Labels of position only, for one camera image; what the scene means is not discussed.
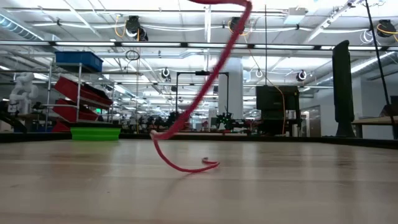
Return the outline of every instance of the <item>green container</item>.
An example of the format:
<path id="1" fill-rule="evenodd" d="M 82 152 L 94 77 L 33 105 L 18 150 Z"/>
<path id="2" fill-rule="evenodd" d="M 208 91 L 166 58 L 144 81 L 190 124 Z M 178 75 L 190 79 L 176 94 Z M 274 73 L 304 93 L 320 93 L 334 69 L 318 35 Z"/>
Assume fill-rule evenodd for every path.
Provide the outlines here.
<path id="1" fill-rule="evenodd" d="M 117 141 L 120 130 L 120 125 L 94 123 L 77 123 L 70 128 L 72 139 L 78 141 Z"/>

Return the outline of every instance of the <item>black monitor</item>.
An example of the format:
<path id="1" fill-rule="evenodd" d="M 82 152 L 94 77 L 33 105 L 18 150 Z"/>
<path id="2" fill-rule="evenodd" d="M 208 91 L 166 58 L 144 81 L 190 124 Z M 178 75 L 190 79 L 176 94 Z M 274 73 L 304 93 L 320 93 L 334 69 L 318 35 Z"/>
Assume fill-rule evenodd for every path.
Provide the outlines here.
<path id="1" fill-rule="evenodd" d="M 355 137 L 351 122 L 354 121 L 353 87 L 351 82 L 351 58 L 349 41 L 345 40 L 333 49 L 333 87 L 335 97 L 336 136 Z"/>
<path id="2" fill-rule="evenodd" d="M 279 86 L 285 97 L 285 110 L 299 107 L 299 89 L 297 86 Z M 282 111 L 282 94 L 274 86 L 256 86 L 256 106 L 261 111 Z"/>

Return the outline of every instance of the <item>red tray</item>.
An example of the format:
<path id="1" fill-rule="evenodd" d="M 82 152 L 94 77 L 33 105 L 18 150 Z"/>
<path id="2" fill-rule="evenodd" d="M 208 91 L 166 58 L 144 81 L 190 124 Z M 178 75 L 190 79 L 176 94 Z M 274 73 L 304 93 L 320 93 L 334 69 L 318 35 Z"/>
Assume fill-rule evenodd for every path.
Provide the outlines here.
<path id="1" fill-rule="evenodd" d="M 64 77 L 60 77 L 54 88 L 73 102 L 77 102 L 78 84 Z M 89 85 L 80 87 L 80 104 L 108 109 L 113 101 L 103 91 L 94 89 Z"/>
<path id="2" fill-rule="evenodd" d="M 54 126 L 52 129 L 52 132 L 58 133 L 58 132 L 70 132 L 70 127 L 68 123 L 61 121 L 60 119 L 57 120 L 57 124 Z"/>
<path id="3" fill-rule="evenodd" d="M 76 105 L 76 103 L 69 101 L 69 100 L 64 100 L 64 99 L 59 99 L 57 100 L 56 104 L 58 105 Z M 75 123 L 76 122 L 76 108 L 72 107 L 64 107 L 64 106 L 54 106 L 52 108 L 54 112 L 59 114 L 61 117 L 63 117 L 65 120 Z M 79 119 L 84 119 L 88 121 L 95 121 L 97 119 L 98 115 L 91 110 L 87 109 L 85 106 L 80 105 L 79 109 Z"/>

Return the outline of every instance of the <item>wall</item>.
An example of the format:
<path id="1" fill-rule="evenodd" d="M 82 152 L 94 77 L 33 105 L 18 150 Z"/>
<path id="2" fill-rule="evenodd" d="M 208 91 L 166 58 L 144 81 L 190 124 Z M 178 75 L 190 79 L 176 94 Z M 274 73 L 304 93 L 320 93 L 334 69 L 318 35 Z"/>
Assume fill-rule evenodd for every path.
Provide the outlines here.
<path id="1" fill-rule="evenodd" d="M 398 82 L 394 76 L 386 77 L 389 96 L 398 95 Z M 363 78 L 353 79 L 353 103 L 355 119 L 361 117 L 378 117 L 386 99 L 381 80 L 367 81 Z M 302 109 L 320 106 L 322 136 L 334 136 L 337 131 L 333 89 L 320 90 L 313 99 L 300 99 Z M 390 126 L 363 126 L 363 138 L 393 139 Z"/>
<path id="2" fill-rule="evenodd" d="M 361 79 L 355 78 L 353 81 L 353 103 L 354 115 L 358 119 L 362 116 L 361 99 Z M 300 108 L 320 106 L 321 110 L 321 134 L 322 136 L 335 136 L 337 132 L 337 122 L 335 120 L 335 101 L 333 89 L 319 90 L 312 99 L 300 99 Z"/>
<path id="3" fill-rule="evenodd" d="M 390 78 L 386 79 L 389 96 L 398 95 L 397 83 Z M 363 116 L 377 117 L 386 105 L 386 97 L 381 80 L 362 81 Z M 363 126 L 363 138 L 393 139 L 390 126 Z"/>

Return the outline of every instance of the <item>wooden table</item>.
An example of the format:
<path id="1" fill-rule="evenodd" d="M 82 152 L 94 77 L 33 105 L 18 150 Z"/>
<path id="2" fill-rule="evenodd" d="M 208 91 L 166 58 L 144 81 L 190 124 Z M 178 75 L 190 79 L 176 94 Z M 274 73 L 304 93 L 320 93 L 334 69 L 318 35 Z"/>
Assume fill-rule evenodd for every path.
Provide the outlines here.
<path id="1" fill-rule="evenodd" d="M 394 116 L 394 121 L 396 124 L 398 123 L 398 116 Z M 352 122 L 356 128 L 356 135 L 358 138 L 363 138 L 363 130 L 362 126 L 364 125 L 373 125 L 373 126 L 391 126 L 391 118 L 389 116 L 380 117 L 380 118 L 367 118 L 367 119 L 358 119 Z M 394 139 L 397 139 L 397 133 L 394 133 Z"/>
<path id="2" fill-rule="evenodd" d="M 0 144 L 0 223 L 396 224 L 398 151 L 150 140 Z"/>

